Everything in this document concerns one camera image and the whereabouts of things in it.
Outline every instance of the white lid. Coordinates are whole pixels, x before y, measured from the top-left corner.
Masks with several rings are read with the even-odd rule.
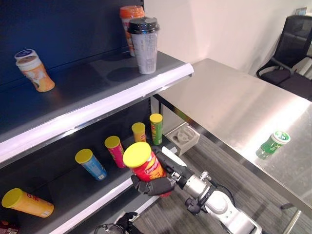
[[[41,60],[38,56],[28,56],[17,60],[15,64],[21,71],[29,71],[38,67],[41,64]]]
[[[271,138],[273,141],[275,141],[277,144],[285,145],[291,140],[291,136],[288,133],[282,132],[282,131],[275,131]]]
[[[22,51],[19,51],[18,53],[16,53],[14,55],[14,58],[16,60],[20,60],[20,59],[23,59],[23,58],[28,57],[28,56],[38,56],[38,55],[34,50],[27,49],[27,50],[22,50]]]

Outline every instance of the white wall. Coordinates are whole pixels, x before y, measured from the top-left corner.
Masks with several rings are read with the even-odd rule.
[[[273,54],[286,16],[312,0],[145,0],[159,50],[185,62],[211,58],[255,75]]]

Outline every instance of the green pringles can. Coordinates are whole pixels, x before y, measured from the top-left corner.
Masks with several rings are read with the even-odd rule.
[[[150,115],[152,139],[154,145],[160,145],[162,143],[162,115],[152,114]]]
[[[262,153],[258,156],[262,159],[266,159],[269,155],[272,155],[278,148],[287,144],[290,140],[291,136],[288,133],[275,131],[269,139],[261,145],[260,149]]]

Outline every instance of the chair seat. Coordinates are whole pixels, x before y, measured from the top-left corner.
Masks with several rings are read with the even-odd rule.
[[[268,83],[277,85],[280,82],[287,79],[290,76],[290,74],[291,73],[288,70],[274,70],[262,74],[261,79]]]
[[[281,82],[278,86],[302,98],[312,101],[312,80],[309,80],[298,73],[295,73],[287,80]]]

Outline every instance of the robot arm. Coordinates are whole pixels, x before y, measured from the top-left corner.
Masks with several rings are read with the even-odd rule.
[[[209,213],[218,219],[230,234],[262,233],[261,227],[255,221],[237,209],[225,193],[217,190],[214,183],[209,182],[211,177],[206,171],[201,177],[197,177],[179,157],[167,148],[163,147],[162,150],[153,148],[153,151],[171,177],[143,182],[133,175],[132,180],[136,189],[144,194],[160,195],[172,191],[177,184],[191,196],[186,200],[185,205],[192,214],[197,215],[200,211]]]

